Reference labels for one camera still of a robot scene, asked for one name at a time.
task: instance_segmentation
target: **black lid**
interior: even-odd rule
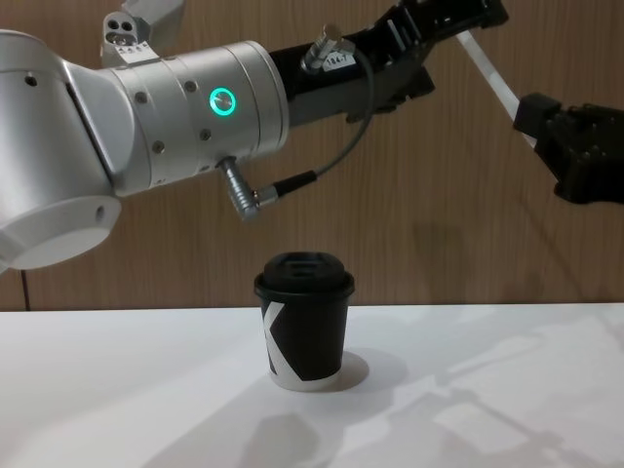
[[[329,253],[294,252],[277,255],[255,280],[256,292],[285,295],[348,295],[353,292],[353,277]]]

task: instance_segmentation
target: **label sticker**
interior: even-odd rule
[[[332,52],[325,59],[325,63],[323,63],[323,70],[332,71],[351,65],[355,65],[353,56],[343,54],[342,52]]]

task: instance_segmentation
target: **white table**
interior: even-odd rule
[[[356,307],[340,393],[257,309],[0,314],[3,468],[624,466],[624,305]]]

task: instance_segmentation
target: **cable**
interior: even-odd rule
[[[274,203],[284,195],[293,193],[295,190],[315,182],[319,177],[324,176],[344,161],[344,159],[351,153],[351,151],[353,151],[369,129],[372,116],[374,115],[374,71],[369,58],[362,51],[356,49],[353,53],[353,57],[364,69],[368,84],[367,106],[365,108],[364,117],[362,118],[362,123],[360,124],[358,132],[353,136],[353,138],[351,138],[349,144],[347,144],[342,151],[340,151],[340,153],[325,166],[322,166],[315,171],[306,171],[305,173],[285,178],[284,180],[275,182],[261,190],[257,190],[254,194],[257,202],[261,206]]]
[[[320,167],[315,172],[316,177],[320,177],[331,171],[338,164],[340,164],[344,159],[353,151],[353,149],[358,145],[364,134],[369,129],[369,125],[371,124],[372,116],[374,115],[374,71],[372,70],[371,61],[369,58],[359,49],[355,50],[353,54],[355,60],[362,66],[366,75],[367,82],[369,84],[368,98],[367,98],[367,107],[365,110],[364,117],[362,119],[362,124],[360,124],[360,128],[358,132],[353,136],[349,144],[347,144],[340,154],[338,154],[333,160],[329,161],[325,166]]]

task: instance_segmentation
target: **cable connector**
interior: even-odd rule
[[[338,26],[326,24],[323,26],[321,35],[301,59],[301,69],[309,75],[316,75],[323,69],[325,60],[333,52],[353,56],[355,44],[342,37],[342,32]]]
[[[254,193],[236,164],[236,158],[227,157],[218,164],[218,167],[225,178],[230,200],[240,217],[243,221],[255,218],[258,205]]]

